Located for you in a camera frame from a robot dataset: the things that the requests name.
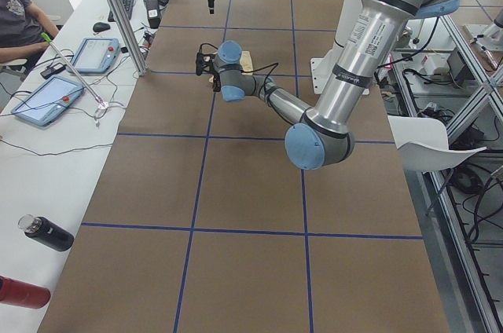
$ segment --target power adapter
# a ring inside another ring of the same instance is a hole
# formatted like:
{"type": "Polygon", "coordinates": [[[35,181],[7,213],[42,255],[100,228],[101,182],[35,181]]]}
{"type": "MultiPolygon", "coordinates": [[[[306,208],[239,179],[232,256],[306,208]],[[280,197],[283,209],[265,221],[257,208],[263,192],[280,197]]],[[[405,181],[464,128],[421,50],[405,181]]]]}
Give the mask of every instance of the power adapter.
{"type": "Polygon", "coordinates": [[[52,66],[47,66],[47,68],[40,72],[40,75],[44,79],[48,79],[55,74],[59,74],[66,68],[65,64],[57,63],[52,66]]]}

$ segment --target person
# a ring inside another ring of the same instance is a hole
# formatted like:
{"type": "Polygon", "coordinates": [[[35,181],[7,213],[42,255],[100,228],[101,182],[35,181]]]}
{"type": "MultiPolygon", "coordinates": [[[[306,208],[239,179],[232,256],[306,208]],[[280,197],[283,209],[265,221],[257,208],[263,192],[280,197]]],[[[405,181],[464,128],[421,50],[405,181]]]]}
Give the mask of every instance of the person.
{"type": "Polygon", "coordinates": [[[43,32],[54,38],[59,30],[31,0],[0,0],[0,62],[25,58],[28,73],[49,45],[43,32]]]}

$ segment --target tablet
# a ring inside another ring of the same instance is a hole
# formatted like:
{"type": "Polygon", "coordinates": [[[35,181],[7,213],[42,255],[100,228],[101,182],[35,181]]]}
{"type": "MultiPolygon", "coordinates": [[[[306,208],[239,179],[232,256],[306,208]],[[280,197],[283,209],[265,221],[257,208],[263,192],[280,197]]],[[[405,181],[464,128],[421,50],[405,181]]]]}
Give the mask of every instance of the tablet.
{"type": "Polygon", "coordinates": [[[36,126],[46,126],[72,105],[83,89],[80,82],[54,75],[10,112],[36,126]]]}
{"type": "Polygon", "coordinates": [[[72,65],[81,74],[103,74],[112,66],[119,50],[117,38],[85,38],[72,58],[72,65]]]}

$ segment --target red cylinder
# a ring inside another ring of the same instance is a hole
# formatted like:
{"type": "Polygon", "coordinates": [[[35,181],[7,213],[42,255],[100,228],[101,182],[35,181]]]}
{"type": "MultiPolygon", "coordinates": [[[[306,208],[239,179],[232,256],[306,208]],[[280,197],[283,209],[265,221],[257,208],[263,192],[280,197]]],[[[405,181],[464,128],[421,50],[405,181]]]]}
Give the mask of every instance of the red cylinder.
{"type": "Polygon", "coordinates": [[[50,291],[44,287],[0,276],[0,303],[38,309],[49,299],[50,291]]]}

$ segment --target brown table surface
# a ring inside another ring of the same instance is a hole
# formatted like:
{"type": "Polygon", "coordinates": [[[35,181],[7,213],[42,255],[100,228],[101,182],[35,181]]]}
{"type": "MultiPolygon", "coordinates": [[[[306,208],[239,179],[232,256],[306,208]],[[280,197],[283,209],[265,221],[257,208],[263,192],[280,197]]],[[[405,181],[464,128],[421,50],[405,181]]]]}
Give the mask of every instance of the brown table surface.
{"type": "Polygon", "coordinates": [[[310,104],[343,0],[171,0],[40,332],[449,328],[380,91],[346,161],[296,169],[288,126],[194,75],[233,39],[310,104]]]}

